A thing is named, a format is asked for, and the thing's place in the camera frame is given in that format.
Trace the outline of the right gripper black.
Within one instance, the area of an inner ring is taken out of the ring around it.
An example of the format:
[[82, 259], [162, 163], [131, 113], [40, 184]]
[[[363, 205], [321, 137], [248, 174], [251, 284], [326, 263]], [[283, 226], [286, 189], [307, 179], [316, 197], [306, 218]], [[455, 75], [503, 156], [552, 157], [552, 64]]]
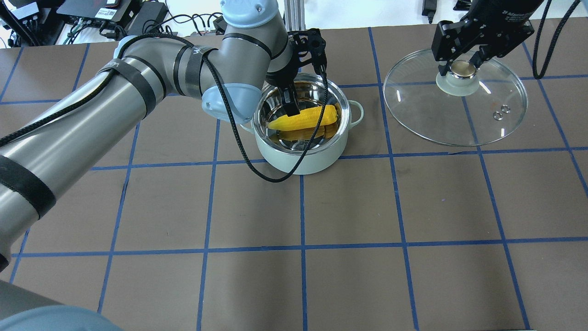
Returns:
[[507, 55], [535, 32], [529, 22], [535, 10], [534, 0], [474, 0], [459, 21], [439, 21], [431, 46], [439, 75], [445, 77], [453, 62], [475, 46], [469, 59], [475, 69]]

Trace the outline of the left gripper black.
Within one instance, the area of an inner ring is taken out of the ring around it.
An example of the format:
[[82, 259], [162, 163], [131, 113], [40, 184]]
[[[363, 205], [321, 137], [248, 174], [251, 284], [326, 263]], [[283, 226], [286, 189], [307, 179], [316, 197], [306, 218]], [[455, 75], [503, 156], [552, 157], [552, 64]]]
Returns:
[[306, 31], [288, 32], [288, 42], [279, 58], [285, 58], [284, 65], [269, 69], [265, 76], [267, 84], [281, 88], [281, 106], [287, 116], [300, 114], [294, 80], [299, 69], [312, 65], [315, 74], [326, 75], [326, 41], [319, 28]]

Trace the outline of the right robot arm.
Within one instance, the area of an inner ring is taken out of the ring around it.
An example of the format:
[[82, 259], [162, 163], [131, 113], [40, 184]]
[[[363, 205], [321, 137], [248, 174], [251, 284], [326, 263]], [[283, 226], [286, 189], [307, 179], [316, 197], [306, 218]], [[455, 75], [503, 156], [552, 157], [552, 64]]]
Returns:
[[541, 0], [474, 0], [458, 22], [439, 21], [432, 53], [445, 76], [454, 61], [479, 46], [469, 63], [475, 68], [494, 57], [503, 58], [534, 32], [529, 19]]

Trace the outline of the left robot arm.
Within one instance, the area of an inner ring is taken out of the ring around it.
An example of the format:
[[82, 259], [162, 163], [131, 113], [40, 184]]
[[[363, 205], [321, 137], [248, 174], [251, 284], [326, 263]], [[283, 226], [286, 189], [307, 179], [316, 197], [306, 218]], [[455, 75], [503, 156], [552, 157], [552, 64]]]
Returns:
[[294, 79], [311, 63], [326, 79], [326, 42], [317, 28], [286, 30], [275, 0], [223, 0], [220, 48], [147, 32], [122, 40], [98, 73], [40, 119], [1, 139], [1, 270], [13, 243], [170, 93], [202, 101], [231, 124], [254, 119], [266, 82], [287, 115], [300, 113]]

